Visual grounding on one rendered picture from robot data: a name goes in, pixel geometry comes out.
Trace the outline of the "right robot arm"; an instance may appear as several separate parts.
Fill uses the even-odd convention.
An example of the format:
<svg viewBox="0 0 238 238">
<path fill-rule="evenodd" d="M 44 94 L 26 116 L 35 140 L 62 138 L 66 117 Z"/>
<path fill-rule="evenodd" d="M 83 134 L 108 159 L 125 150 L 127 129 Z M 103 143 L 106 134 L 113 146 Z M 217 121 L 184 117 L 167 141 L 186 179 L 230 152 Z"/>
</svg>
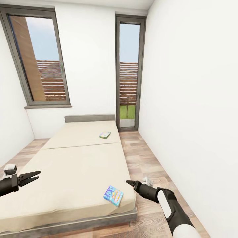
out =
<svg viewBox="0 0 238 238">
<path fill-rule="evenodd" d="M 131 180 L 126 183 L 134 187 L 140 196 L 160 204 L 173 238 L 201 238 L 171 190 L 153 188 L 148 177 L 143 178 L 143 183 Z"/>
</svg>

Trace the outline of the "board game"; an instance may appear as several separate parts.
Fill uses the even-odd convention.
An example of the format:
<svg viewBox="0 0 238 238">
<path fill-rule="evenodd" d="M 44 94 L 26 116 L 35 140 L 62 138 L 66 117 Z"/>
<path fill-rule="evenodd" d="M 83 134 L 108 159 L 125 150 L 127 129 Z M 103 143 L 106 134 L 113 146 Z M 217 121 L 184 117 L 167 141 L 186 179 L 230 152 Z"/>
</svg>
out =
<svg viewBox="0 0 238 238">
<path fill-rule="evenodd" d="M 107 189 L 106 193 L 103 196 L 104 199 L 113 203 L 117 207 L 119 206 L 119 203 L 122 197 L 123 197 L 123 192 L 121 192 L 117 188 L 112 187 L 111 185 L 109 186 L 109 188 Z"/>
<path fill-rule="evenodd" d="M 99 137 L 102 137 L 102 138 L 106 139 L 110 134 L 111 134 L 111 132 L 104 131 Z"/>
</svg>

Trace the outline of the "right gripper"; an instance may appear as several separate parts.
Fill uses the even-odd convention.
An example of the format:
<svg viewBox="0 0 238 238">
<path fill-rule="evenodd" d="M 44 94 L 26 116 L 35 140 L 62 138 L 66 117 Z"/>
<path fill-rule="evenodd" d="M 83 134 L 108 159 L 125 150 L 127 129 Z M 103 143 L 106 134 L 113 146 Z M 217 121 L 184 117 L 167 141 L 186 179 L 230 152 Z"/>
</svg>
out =
<svg viewBox="0 0 238 238">
<path fill-rule="evenodd" d="M 149 190 L 152 188 L 151 186 L 145 185 L 140 181 L 127 180 L 126 183 L 134 187 L 133 190 L 135 190 L 140 196 L 143 196 L 145 199 L 151 200 L 149 198 Z"/>
</svg>

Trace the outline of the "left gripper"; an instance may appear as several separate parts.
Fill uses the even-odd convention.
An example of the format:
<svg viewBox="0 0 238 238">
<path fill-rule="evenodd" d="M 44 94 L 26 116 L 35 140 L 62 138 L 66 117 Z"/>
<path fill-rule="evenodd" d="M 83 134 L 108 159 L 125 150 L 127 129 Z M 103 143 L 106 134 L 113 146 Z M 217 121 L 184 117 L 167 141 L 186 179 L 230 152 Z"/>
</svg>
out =
<svg viewBox="0 0 238 238">
<path fill-rule="evenodd" d="M 11 178 L 3 179 L 0 181 L 0 197 L 7 195 L 8 193 L 16 192 L 19 190 L 19 187 L 23 187 L 30 182 L 35 181 L 39 176 L 33 177 L 40 174 L 41 171 L 35 171 L 25 174 L 20 174 L 17 177 L 17 174 L 13 174 Z"/>
</svg>

